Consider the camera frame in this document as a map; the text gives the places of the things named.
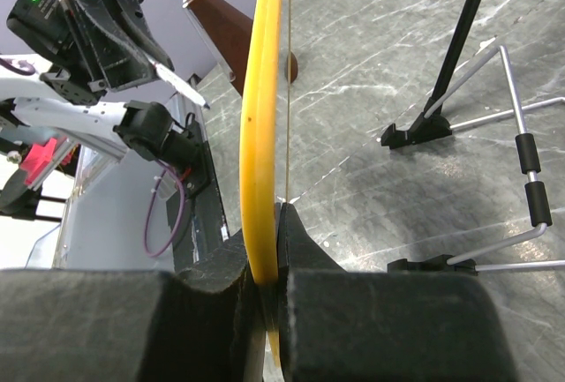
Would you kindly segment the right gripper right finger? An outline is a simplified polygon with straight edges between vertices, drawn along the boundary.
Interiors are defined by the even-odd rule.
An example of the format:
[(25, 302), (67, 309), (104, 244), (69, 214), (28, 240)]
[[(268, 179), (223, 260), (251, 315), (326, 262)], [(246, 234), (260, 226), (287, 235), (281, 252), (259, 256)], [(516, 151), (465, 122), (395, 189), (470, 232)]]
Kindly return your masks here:
[(276, 208), (288, 381), (517, 381), (496, 307), (474, 277), (348, 272)]

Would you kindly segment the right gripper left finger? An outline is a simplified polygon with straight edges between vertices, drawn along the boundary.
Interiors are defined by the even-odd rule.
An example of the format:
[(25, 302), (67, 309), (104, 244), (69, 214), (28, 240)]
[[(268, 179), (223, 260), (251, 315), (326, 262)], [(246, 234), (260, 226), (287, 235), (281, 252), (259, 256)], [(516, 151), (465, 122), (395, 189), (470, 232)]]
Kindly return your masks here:
[(4, 381), (253, 381), (241, 235), (178, 274), (4, 270)]

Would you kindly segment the white marker pen body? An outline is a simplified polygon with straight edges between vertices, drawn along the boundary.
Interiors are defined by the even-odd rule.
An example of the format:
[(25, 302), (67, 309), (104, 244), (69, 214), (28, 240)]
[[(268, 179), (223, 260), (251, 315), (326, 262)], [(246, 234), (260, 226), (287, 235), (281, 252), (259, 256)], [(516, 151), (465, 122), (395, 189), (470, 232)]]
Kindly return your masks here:
[(152, 61), (155, 73), (158, 78), (172, 86), (178, 93), (182, 94), (189, 101), (204, 109), (210, 109), (204, 97), (192, 86), (180, 78), (174, 71), (158, 61)]

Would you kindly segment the orange framed whiteboard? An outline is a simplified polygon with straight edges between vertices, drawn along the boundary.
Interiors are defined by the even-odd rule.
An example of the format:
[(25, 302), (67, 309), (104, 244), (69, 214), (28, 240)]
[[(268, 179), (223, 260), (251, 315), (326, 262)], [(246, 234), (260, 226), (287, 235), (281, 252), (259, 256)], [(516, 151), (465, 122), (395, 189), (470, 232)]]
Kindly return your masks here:
[(282, 366), (275, 232), (275, 112), (281, 15), (282, 0), (256, 0), (239, 139), (241, 226), (277, 367)]

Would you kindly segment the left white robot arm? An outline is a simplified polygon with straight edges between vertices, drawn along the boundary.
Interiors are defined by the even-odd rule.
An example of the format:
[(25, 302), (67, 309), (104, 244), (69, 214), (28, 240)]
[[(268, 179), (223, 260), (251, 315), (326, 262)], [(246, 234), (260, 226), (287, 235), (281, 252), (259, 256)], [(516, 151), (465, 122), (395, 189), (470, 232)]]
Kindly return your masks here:
[(6, 24), (31, 51), (1, 58), (3, 127), (48, 128), (173, 169), (195, 161), (200, 145), (160, 102), (106, 101), (163, 81), (193, 104), (207, 104), (175, 73), (140, 0), (16, 0)]

